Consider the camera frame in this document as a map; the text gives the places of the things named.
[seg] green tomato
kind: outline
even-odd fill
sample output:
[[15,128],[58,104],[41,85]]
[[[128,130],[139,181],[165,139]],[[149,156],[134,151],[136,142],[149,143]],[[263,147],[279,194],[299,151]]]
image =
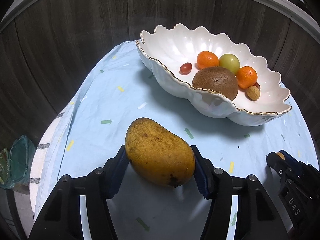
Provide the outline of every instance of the green tomato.
[[219,59],[219,66],[230,70],[234,75],[236,75],[240,68],[240,62],[233,54],[223,54]]

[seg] table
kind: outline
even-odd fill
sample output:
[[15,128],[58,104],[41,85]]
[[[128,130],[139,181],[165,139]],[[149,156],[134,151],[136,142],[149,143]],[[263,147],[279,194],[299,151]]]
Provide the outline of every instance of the table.
[[[258,127],[206,117],[188,100],[165,92],[141,62],[134,41],[124,42],[98,62],[41,139],[30,178],[35,217],[62,175],[85,176],[103,166],[124,144],[130,123],[148,117],[188,144],[197,145],[215,167],[238,177],[255,174],[290,229],[290,219],[277,196],[280,179],[267,167],[266,155],[284,149],[299,161],[316,168],[318,164],[300,110],[292,97],[288,102],[292,111]],[[139,177],[130,165],[119,193],[107,201],[119,240],[199,239],[210,206],[193,178],[175,189],[158,187]],[[90,239],[84,197],[80,206],[84,239]],[[236,212],[234,196],[228,239],[233,239]]]

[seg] orange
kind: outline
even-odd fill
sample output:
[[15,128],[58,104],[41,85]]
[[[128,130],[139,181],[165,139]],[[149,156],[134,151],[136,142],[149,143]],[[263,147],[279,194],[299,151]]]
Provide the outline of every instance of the orange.
[[248,87],[253,86],[258,80],[256,71],[249,66],[240,68],[236,77],[238,80],[238,86],[242,89],[247,89]]
[[198,69],[204,69],[206,67],[217,67],[219,66],[219,59],[217,55],[210,51],[202,51],[197,57]]

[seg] wood panel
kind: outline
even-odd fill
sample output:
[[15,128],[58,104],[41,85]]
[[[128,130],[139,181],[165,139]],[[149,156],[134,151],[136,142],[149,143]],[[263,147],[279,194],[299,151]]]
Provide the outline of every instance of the wood panel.
[[57,113],[23,58],[14,21],[0,33],[0,149],[26,134],[35,145]]
[[253,0],[216,0],[214,19],[212,33],[226,33],[234,43],[247,44],[273,69],[288,32],[288,17]]
[[16,24],[30,69],[58,112],[95,64],[129,39],[127,0],[39,0]]
[[140,38],[140,32],[153,33],[161,24],[173,28],[183,23],[190,29],[211,28],[215,0],[128,0],[130,39]]
[[274,71],[297,102],[304,119],[320,148],[320,44],[294,22],[290,22]]

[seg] red cherry tomato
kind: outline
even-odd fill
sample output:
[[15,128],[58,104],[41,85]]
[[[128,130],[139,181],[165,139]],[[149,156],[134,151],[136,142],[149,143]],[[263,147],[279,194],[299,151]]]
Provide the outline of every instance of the red cherry tomato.
[[181,65],[180,73],[182,75],[187,75],[191,72],[191,69],[192,69],[192,64],[187,62],[187,63]]
[[260,90],[260,85],[259,85],[258,82],[256,82],[256,83],[254,84],[254,86],[257,87],[257,88]]

